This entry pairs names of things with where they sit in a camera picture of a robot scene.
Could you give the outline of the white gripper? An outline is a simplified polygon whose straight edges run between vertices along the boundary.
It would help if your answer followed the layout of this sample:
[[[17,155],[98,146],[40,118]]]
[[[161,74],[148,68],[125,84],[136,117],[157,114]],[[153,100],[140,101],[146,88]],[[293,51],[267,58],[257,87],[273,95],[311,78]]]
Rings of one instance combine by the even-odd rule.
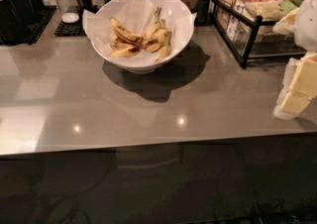
[[[274,26],[281,35],[294,35],[295,43],[307,51],[317,52],[317,0],[304,0]],[[273,115],[283,120],[297,117],[317,96],[317,54],[291,58],[285,68]]]

